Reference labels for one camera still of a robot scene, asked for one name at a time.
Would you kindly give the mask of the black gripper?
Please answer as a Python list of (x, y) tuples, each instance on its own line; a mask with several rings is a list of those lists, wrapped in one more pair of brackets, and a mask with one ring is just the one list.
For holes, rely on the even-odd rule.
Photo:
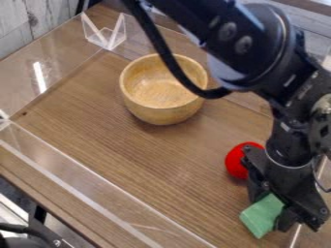
[(331, 209), (316, 189), (314, 160), (299, 167), (288, 167), (276, 163), (263, 148), (246, 145), (243, 153), (250, 202), (274, 194), (284, 204), (275, 229), (286, 233), (300, 223), (316, 232), (330, 219)]

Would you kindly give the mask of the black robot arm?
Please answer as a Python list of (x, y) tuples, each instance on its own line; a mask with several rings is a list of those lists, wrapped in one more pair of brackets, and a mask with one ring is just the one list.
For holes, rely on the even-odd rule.
[(274, 196), (280, 211), (272, 226), (318, 230), (331, 217), (320, 196), (315, 164), (331, 155), (331, 72), (310, 57), (306, 34), (286, 13), (266, 3), (236, 0), (148, 0), (172, 18), (207, 52), (220, 86), (195, 86), (152, 23), (144, 26), (167, 69), (184, 88), (204, 99), (251, 92), (270, 105), (272, 129), (266, 146), (243, 148), (251, 202)]

